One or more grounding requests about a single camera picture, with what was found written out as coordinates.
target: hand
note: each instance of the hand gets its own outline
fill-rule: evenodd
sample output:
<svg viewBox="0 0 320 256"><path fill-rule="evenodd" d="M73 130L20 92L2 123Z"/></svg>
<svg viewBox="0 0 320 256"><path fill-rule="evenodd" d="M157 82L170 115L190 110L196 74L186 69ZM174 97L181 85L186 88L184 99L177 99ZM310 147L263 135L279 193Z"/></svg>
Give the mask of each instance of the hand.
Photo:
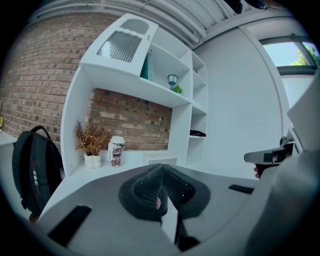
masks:
<svg viewBox="0 0 320 256"><path fill-rule="evenodd" d="M254 168L253 171L256 173L256 174L254 175L254 177L256 177L257 179L260 179L259 173L258 173L258 168L257 168L257 167Z"/></svg>
<svg viewBox="0 0 320 256"><path fill-rule="evenodd" d="M160 198L157 197L156 198L156 209L159 210L160 206L161 206L161 201L160 201Z"/></svg>

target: small plant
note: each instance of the small plant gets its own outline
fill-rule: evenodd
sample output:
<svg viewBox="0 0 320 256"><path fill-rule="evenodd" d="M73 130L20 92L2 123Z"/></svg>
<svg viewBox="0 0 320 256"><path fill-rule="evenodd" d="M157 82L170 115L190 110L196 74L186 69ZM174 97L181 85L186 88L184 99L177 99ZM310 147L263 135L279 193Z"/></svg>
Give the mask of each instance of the small plant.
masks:
<svg viewBox="0 0 320 256"><path fill-rule="evenodd" d="M174 88L173 91L177 94L182 94L184 92L184 90L182 90L182 88L179 86L179 84L177 84Z"/></svg>
<svg viewBox="0 0 320 256"><path fill-rule="evenodd" d="M111 135L107 126L87 124L83 129L81 122L76 121L74 128L75 136L79 139L77 149L81 149L87 156L98 156L100 151L108 149Z"/></svg>

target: corrugated ceiling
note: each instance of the corrugated ceiling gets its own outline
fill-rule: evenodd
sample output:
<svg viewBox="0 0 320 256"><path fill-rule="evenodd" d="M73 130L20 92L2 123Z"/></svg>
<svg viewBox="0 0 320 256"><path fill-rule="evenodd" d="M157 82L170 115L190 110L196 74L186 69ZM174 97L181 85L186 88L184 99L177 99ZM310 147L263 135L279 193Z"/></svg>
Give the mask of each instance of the corrugated ceiling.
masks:
<svg viewBox="0 0 320 256"><path fill-rule="evenodd" d="M242 13L236 14L223 0L46 0L29 22L66 13L99 12L118 16L132 13L158 23L194 48L232 27L290 16L286 10L258 10L241 1Z"/></svg>

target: black backpack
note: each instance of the black backpack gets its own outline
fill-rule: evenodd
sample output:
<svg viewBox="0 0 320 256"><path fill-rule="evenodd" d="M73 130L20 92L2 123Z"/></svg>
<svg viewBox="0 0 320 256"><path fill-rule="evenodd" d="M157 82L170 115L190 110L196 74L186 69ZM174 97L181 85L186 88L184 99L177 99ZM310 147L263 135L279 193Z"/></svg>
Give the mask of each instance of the black backpack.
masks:
<svg viewBox="0 0 320 256"><path fill-rule="evenodd" d="M47 138L36 133L39 129ZM40 216L62 180L62 171L61 155L43 126L21 133L14 145L12 172L24 209Z"/></svg>

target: potted plant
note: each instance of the potted plant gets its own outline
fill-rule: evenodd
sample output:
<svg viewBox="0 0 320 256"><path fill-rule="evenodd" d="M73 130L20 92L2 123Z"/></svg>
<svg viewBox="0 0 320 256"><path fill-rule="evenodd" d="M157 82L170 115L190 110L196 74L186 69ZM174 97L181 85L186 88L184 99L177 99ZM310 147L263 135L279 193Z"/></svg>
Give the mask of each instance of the potted plant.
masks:
<svg viewBox="0 0 320 256"><path fill-rule="evenodd" d="M177 94L182 94L184 92L184 90L182 90L182 88L179 86L179 84L177 84L174 88L173 91Z"/></svg>
<svg viewBox="0 0 320 256"><path fill-rule="evenodd" d="M99 168L101 166L99 153L108 149L111 138L108 127L91 123L83 128L81 122L77 121L74 133L79 140L76 148L84 152L85 166L89 169Z"/></svg>

